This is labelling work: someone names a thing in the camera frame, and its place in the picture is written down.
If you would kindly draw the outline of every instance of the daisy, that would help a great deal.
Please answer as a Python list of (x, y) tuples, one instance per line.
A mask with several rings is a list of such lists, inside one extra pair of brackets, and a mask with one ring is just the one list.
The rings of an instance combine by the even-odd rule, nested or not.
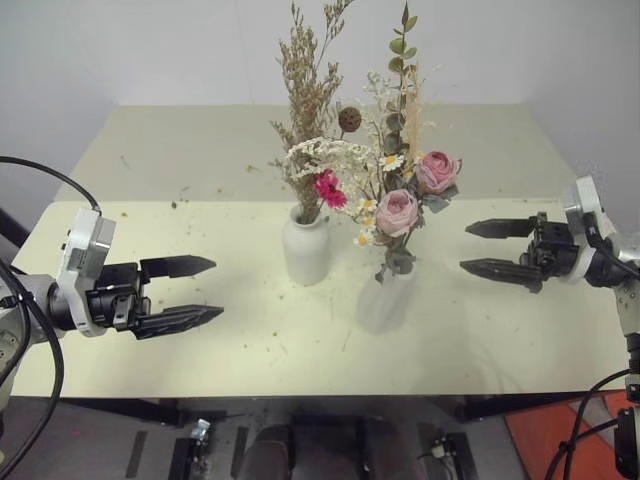
[(360, 234), (353, 239), (353, 243), (360, 247), (371, 245), (373, 243), (373, 234), (368, 230), (362, 230)]
[(404, 155), (389, 155), (378, 160), (378, 164), (385, 172), (392, 172), (404, 162)]
[(371, 216), (371, 215), (367, 215), (366, 217), (362, 218), (362, 226), (366, 229), (371, 229), (371, 228), (375, 228), (376, 226), (376, 219), (375, 217)]
[(367, 200), (365, 198), (360, 199), (360, 210), (366, 210), (367, 212), (375, 212), (378, 207), (378, 202), (375, 198)]

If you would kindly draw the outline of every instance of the debris on table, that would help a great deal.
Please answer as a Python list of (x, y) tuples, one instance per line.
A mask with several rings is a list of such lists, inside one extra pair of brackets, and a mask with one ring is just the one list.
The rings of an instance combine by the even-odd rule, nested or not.
[(131, 165), (129, 165), (127, 159), (124, 158), (124, 155), (120, 155), (120, 162), (122, 162), (122, 165), (124, 165), (124, 168), (126, 168), (127, 170), (132, 170)]
[(344, 339), (344, 343), (342, 344), (342, 353), (347, 349), (347, 343), (349, 343), (349, 338), (351, 338), (351, 329), (347, 333), (347, 338)]

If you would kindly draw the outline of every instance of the flower bouquet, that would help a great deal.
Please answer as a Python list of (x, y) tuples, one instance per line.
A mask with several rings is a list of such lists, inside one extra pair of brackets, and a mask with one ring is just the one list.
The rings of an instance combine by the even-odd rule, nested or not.
[(394, 54), (389, 70), (396, 80), (368, 75), (365, 90), (373, 96), (374, 107), (363, 107), (359, 117), (370, 146), (319, 137), (295, 145), (285, 159), (308, 159), (293, 176), (313, 175), (319, 197), (360, 225), (355, 244), (385, 247), (375, 281), (359, 301), (364, 308), (360, 312), (359, 307), (359, 317), (375, 317), (377, 323), (403, 316), (415, 278), (416, 257), (409, 250), (409, 239), (425, 225), (424, 207), (438, 213), (458, 193), (456, 180), (462, 167), (461, 160), (445, 153), (419, 151), (422, 82), (417, 65), (410, 62), (417, 49), (407, 44), (417, 20), (405, 5), (402, 25), (394, 29), (397, 36), (389, 44)]
[[(271, 122), (282, 139), (285, 152), (290, 152), (300, 142), (325, 135), (337, 116), (337, 109), (331, 102), (342, 83), (338, 64), (329, 62), (324, 76), (319, 70), (327, 47), (344, 27), (344, 11), (353, 1), (334, 0), (324, 5), (325, 32), (320, 48), (313, 30), (305, 26), (300, 8), (295, 1), (291, 4), (293, 27), (290, 40), (280, 41), (281, 57), (278, 59), (289, 94), (291, 126)], [(341, 112), (340, 121), (345, 125), (356, 120)], [(301, 173), (306, 171), (310, 161), (304, 154), (296, 153), (274, 162), (298, 199), (298, 206), (291, 212), (291, 219), (283, 229), (282, 239), (289, 276), (303, 285), (319, 282), (328, 271), (329, 233), (326, 222), (320, 219), (322, 204), (326, 201), (337, 207), (345, 201), (330, 193), (335, 189), (335, 180), (329, 172), (319, 180), (314, 174)]]

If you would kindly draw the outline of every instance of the clear glass vase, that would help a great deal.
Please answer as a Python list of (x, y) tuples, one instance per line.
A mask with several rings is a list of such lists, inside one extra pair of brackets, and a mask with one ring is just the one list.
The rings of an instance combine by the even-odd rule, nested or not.
[(365, 284), (358, 298), (356, 320), (371, 333), (399, 329), (407, 314), (416, 283), (416, 264), (409, 273), (393, 274), (387, 268), (382, 283), (374, 277)]

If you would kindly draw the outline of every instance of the white vase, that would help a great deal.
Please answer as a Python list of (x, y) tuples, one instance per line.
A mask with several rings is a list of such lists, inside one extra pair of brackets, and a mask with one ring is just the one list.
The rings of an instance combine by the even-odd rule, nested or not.
[(289, 277), (302, 285), (313, 285), (329, 271), (329, 228), (320, 215), (315, 222), (297, 222), (300, 207), (291, 210), (282, 229), (282, 245)]
[(400, 328), (404, 323), (415, 283), (415, 263), (411, 272), (405, 274), (393, 275), (391, 269), (387, 268), (382, 283), (371, 277), (358, 298), (358, 323), (371, 333), (384, 333)]

